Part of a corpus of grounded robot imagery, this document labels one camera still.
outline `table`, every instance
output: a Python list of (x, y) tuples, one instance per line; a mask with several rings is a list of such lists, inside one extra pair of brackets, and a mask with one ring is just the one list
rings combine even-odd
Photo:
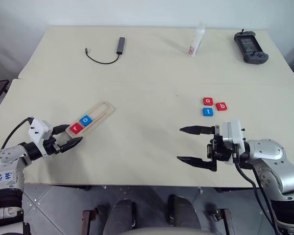
[[(211, 43), (208, 39), (214, 38), (210, 32), (227, 38), (230, 36), (227, 30), (221, 30), (226, 32), (221, 34), (217, 34), (217, 30), (208, 30), (199, 57), (191, 58), (182, 50), (174, 50), (169, 42), (159, 40), (159, 34), (166, 32), (173, 41), (172, 35), (179, 35), (179, 39), (184, 33), (190, 36), (190, 29), (120, 28), (125, 33), (116, 35), (127, 37), (124, 55), (115, 64), (101, 66), (83, 58), (83, 50), (79, 54), (69, 46), (76, 45), (76, 37), (81, 38), (82, 32), (87, 41), (92, 35), (87, 34), (91, 29), (98, 30), (108, 39), (111, 37), (106, 34), (116, 28), (53, 27), (46, 32), (20, 74), (21, 79), (13, 81), (0, 106), (0, 146), (15, 125), (27, 116), (47, 120), (54, 126), (70, 124), (101, 100), (109, 101), (116, 111), (74, 149), (34, 161), (25, 169), (27, 183), (250, 187), (232, 165), (219, 162), (218, 171), (211, 172), (176, 159), (176, 156), (205, 158), (206, 144), (212, 137), (188, 135), (179, 132), (179, 128), (212, 126), (236, 118), (246, 129), (247, 139), (271, 138), (280, 142), (294, 164), (294, 76), (267, 33), (256, 32), (260, 36), (257, 39), (269, 56), (275, 56), (256, 66), (240, 61), (239, 51), (234, 46), (235, 52), (224, 56), (222, 51), (228, 50), (224, 44), (231, 44), (230, 40), (222, 40), (208, 50)], [(141, 43), (141, 36), (137, 33), (136, 37), (135, 30), (145, 35), (150, 32), (149, 50), (146, 46), (143, 53), (134, 51), (137, 47), (131, 45)], [(51, 42), (54, 40), (55, 45), (59, 45), (58, 41), (74, 31), (79, 32), (76, 37), (63, 41), (72, 51), (64, 53), (61, 47), (53, 57)], [(159, 48), (163, 48), (162, 53), (157, 53)], [(103, 53), (102, 61), (112, 56), (113, 51)], [(223, 63), (219, 67), (209, 65), (213, 57)], [(68, 62), (66, 69), (62, 67), (65, 61)], [(180, 67), (170, 66), (170, 63), (180, 64)], [(218, 76), (213, 67), (219, 71)], [(242, 71), (248, 71), (246, 76), (239, 76)], [(210, 73), (208, 81), (205, 79), (208, 75), (203, 75)], [(276, 78), (263, 75), (270, 73)], [(212, 97), (215, 102), (226, 102), (228, 110), (218, 112), (214, 108), (213, 117), (203, 117), (202, 98), (205, 96)], [(25, 125), (17, 131), (8, 145), (29, 141), (27, 129)]]

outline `gray floor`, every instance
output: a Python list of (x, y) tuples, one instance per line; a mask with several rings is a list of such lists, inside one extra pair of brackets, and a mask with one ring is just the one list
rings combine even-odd
[[(218, 193), (213, 188), (93, 186), (89, 191), (76, 188), (25, 185), (24, 221), (30, 223), (33, 235), (77, 235), (81, 233), (82, 212), (97, 205), (111, 207), (129, 198), (137, 205), (137, 227), (169, 226), (165, 221), (166, 201), (170, 194), (183, 196), (193, 203), (203, 230), (225, 234), (223, 222), (212, 223), (204, 215), (209, 203), (229, 208), (237, 235), (274, 234), (263, 216), (251, 190)], [(92, 222), (91, 235), (102, 233), (104, 223)]]

